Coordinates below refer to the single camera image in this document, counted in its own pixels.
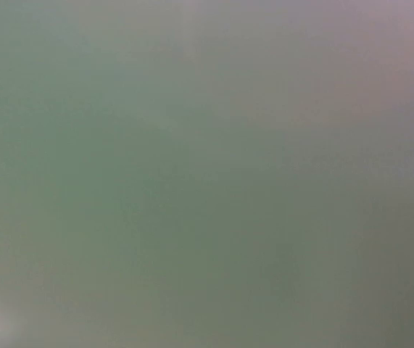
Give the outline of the green t-shirt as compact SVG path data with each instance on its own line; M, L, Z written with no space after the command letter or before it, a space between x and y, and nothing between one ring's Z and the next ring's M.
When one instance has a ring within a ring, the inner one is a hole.
M0 347L414 347L414 1L0 1Z

